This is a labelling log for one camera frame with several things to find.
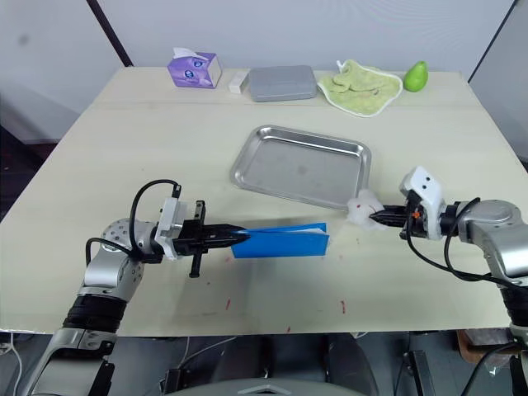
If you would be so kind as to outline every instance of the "tissue box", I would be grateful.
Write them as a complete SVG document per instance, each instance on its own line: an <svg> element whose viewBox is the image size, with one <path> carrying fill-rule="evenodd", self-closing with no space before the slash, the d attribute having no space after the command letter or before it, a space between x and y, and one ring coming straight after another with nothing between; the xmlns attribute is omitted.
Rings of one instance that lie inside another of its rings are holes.
<svg viewBox="0 0 528 396"><path fill-rule="evenodd" d="M178 87L214 88L222 75L216 54L197 52L200 57L183 56L168 64L168 72Z"/></svg>

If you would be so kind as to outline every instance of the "metal tray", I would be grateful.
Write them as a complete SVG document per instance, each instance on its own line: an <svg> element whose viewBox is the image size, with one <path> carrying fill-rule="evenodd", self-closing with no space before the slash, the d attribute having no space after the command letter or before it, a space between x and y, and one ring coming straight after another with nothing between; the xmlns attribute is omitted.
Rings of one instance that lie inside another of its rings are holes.
<svg viewBox="0 0 528 396"><path fill-rule="evenodd" d="M368 186L370 150L362 143L264 125L244 144L231 169L240 188L347 210Z"/></svg>

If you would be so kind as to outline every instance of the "green pear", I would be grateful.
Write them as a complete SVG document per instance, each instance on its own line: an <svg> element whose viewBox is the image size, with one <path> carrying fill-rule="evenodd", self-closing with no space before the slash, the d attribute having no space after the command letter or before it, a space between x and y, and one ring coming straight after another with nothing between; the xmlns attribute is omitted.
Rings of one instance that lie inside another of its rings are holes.
<svg viewBox="0 0 528 396"><path fill-rule="evenodd" d="M410 92L418 92L426 86L428 77L427 64L421 60L405 74L403 86Z"/></svg>

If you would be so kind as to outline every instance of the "green cloth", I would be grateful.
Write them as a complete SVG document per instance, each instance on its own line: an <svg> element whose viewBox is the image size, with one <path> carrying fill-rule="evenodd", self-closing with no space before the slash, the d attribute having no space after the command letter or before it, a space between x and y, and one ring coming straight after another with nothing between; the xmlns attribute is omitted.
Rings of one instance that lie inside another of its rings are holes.
<svg viewBox="0 0 528 396"><path fill-rule="evenodd" d="M402 80L392 74L363 68L347 60L341 72L318 83L334 106L357 116L375 116L402 91Z"/></svg>

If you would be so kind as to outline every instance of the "table surface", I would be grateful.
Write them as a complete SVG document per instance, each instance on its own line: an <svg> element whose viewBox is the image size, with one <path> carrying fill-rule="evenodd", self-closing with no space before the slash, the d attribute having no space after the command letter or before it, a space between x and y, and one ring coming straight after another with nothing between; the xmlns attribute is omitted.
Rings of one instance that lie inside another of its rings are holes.
<svg viewBox="0 0 528 396"><path fill-rule="evenodd" d="M215 90L174 87L165 68L121 69L79 117L0 224L0 328L53 332L84 273L84 243L128 215L153 179L204 199L206 223L246 227L328 223L326 257L235 260L210 251L201 277L191 259L147 265L120 334L185 336L363 332L506 326L496 286L466 283L413 256L397 229L364 231L345 213L238 189L229 169L249 133L273 124L359 140L372 152L370 188L402 204L398 184L414 166L442 184L446 202L503 199L528 213L528 177L458 73L431 73L380 115L359 118L305 101L252 102ZM156 221L168 187L147 192L139 219ZM441 260L442 244L417 241ZM487 272L475 246L453 244L453 263Z"/></svg>

